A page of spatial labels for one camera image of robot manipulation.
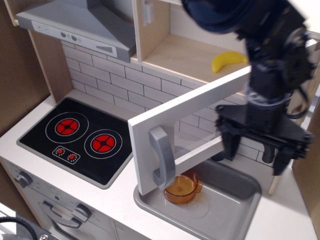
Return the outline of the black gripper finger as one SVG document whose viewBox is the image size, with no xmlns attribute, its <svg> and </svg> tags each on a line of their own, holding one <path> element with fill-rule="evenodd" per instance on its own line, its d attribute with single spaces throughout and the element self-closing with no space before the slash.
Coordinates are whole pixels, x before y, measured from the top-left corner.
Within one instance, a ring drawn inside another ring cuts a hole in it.
<svg viewBox="0 0 320 240">
<path fill-rule="evenodd" d="M 223 156 L 225 159 L 233 161 L 239 148 L 241 137 L 230 132 L 221 134 L 223 143 Z"/>
<path fill-rule="evenodd" d="M 289 165 L 291 159 L 294 159 L 296 152 L 294 149 L 282 147 L 278 150 L 273 164 L 273 175 L 280 176 Z"/>
</svg>

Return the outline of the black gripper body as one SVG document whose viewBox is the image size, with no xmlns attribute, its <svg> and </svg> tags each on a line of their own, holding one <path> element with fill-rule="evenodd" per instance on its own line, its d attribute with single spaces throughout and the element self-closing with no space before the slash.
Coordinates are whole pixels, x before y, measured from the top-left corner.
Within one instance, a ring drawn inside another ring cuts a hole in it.
<svg viewBox="0 0 320 240">
<path fill-rule="evenodd" d="M 217 128 L 221 134 L 229 132 L 241 138 L 270 145 L 275 149 L 286 147 L 295 150 L 295 158 L 305 158 L 314 136 L 295 124 L 295 120 L 304 117 L 307 109 L 300 113 L 287 113 L 288 94 L 279 98 L 268 99 L 248 89 L 247 104 L 218 105 L 216 112 Z"/>
</svg>

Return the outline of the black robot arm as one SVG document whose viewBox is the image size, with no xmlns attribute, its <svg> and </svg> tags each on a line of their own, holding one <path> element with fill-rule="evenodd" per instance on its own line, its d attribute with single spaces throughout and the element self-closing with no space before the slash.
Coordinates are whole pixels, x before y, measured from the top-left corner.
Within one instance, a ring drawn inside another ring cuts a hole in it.
<svg viewBox="0 0 320 240">
<path fill-rule="evenodd" d="M 312 78 L 304 17 L 287 0 L 184 0 L 187 14 L 204 30 L 234 32 L 245 41 L 251 72 L 245 105 L 218 105 L 216 126 L 224 157 L 233 160 L 242 137 L 263 144 L 262 159 L 280 176 L 292 159 L 304 158 L 312 134 L 288 114 L 290 95 Z"/>
</svg>

